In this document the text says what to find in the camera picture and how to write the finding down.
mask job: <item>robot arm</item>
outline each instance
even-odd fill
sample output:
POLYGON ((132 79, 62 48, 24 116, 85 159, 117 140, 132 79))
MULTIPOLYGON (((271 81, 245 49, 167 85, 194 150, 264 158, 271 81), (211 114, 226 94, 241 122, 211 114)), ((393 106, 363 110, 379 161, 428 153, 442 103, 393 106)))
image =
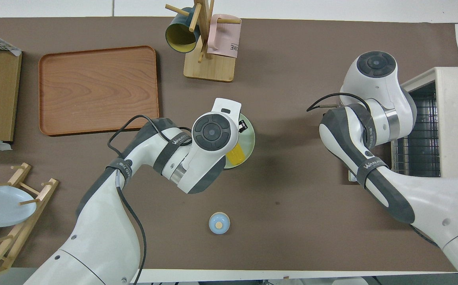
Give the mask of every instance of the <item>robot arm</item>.
POLYGON ((408 135, 415 121, 415 105, 399 87, 396 73, 396 62, 389 54, 360 56, 350 67, 342 91, 360 96, 370 110, 341 96, 346 105, 323 116, 320 136, 394 218, 430 236, 458 270, 458 179, 399 175, 370 152, 376 144, 408 135))
POLYGON ((238 141, 240 109, 240 103, 216 99, 212 111, 193 125, 191 144, 191 137, 170 119, 144 125, 83 197, 68 240, 25 284, 129 283, 139 267, 140 250, 117 188, 146 164, 185 193, 204 191, 222 172, 225 154, 238 141))

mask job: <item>dark teal mug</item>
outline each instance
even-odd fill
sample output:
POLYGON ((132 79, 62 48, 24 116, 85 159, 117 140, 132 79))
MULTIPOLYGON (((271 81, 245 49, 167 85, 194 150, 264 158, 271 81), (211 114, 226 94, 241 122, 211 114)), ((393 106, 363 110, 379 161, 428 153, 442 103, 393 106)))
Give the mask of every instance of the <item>dark teal mug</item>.
POLYGON ((175 18, 173 18, 173 21, 171 21, 171 24, 169 24, 166 29, 166 42, 173 50, 187 53, 191 52, 196 47, 201 33, 198 25, 196 25, 194 32, 189 31, 194 8, 186 7, 182 10, 187 11, 189 16, 177 14, 175 18))

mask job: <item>brown rectangular tray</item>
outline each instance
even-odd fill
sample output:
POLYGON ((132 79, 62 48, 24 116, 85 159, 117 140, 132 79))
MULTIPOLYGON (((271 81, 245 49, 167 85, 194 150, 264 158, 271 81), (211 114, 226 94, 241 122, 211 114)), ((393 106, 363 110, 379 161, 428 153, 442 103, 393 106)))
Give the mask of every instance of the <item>brown rectangular tray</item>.
MULTIPOLYGON (((45 135, 114 131, 140 114, 159 117, 153 48, 53 53, 39 61, 39 128, 45 135)), ((142 125, 137 120, 126 129, 142 125)))

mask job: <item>brown tabletop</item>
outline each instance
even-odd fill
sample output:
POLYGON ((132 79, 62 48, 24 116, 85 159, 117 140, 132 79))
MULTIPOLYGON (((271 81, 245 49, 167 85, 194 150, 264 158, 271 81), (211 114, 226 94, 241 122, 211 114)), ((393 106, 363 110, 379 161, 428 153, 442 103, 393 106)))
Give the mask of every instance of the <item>brown tabletop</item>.
MULTIPOLYGON (((149 45, 157 52, 160 114, 191 126, 216 97, 242 103, 256 147, 205 191, 186 195, 142 167, 124 192, 148 240, 146 268, 335 271, 454 271, 443 253, 400 224, 361 186, 319 138, 316 99, 337 92, 359 54, 383 50, 404 82, 431 67, 458 65, 453 24, 244 19, 232 83, 188 79, 184 55, 164 39, 171 18, 0 18, 0 37, 23 50, 9 165, 33 166, 28 184, 61 184, 16 260, 38 267, 68 238, 75 209, 115 153, 113 133, 48 137, 38 123, 38 61, 44 54, 149 45), (231 218, 224 235, 211 214, 231 218)), ((124 148, 135 132, 120 135, 124 148)))

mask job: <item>pink mug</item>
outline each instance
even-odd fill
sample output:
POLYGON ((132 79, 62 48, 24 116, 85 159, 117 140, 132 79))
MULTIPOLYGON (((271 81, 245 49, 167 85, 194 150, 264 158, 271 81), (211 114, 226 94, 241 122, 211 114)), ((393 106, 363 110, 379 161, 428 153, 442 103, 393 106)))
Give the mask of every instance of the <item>pink mug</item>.
POLYGON ((238 57, 240 44, 241 19, 227 14, 211 16, 208 35, 208 53, 229 57, 238 57), (217 23, 218 19, 239 20, 239 24, 217 23))

